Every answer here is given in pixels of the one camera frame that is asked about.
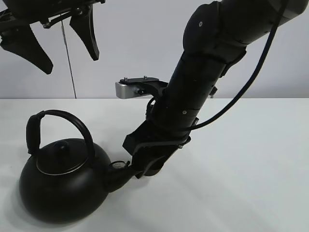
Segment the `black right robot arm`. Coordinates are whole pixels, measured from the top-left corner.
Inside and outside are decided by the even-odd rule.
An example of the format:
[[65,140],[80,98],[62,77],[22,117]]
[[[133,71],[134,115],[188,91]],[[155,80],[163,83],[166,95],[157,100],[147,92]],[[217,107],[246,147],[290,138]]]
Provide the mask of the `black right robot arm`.
[[255,78],[279,26],[302,14],[306,0],[222,0],[200,5],[183,34],[183,53],[168,83],[151,78],[122,79],[150,94],[145,121],[123,143],[136,177],[153,176],[190,132],[205,126],[197,115],[219,78],[246,54],[249,44],[268,35]]

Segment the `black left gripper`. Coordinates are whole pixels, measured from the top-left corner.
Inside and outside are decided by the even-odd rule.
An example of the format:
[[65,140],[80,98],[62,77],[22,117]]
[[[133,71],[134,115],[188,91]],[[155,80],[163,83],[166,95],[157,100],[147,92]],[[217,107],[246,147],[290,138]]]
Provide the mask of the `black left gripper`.
[[104,0],[5,0],[7,9],[0,13],[0,46],[22,57],[45,74],[53,63],[37,41],[30,24],[41,22],[50,28],[70,17],[70,26],[85,45],[93,61],[99,59],[99,49],[93,23],[93,5]]

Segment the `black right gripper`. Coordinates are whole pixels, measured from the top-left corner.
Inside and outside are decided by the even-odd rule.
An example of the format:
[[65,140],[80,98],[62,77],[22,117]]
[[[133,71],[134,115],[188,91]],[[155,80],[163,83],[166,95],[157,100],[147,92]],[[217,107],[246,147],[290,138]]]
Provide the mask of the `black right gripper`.
[[177,136],[147,120],[128,134],[123,148],[132,156],[131,166],[137,171],[136,178],[156,175],[179,148],[190,142],[189,134],[184,132]]

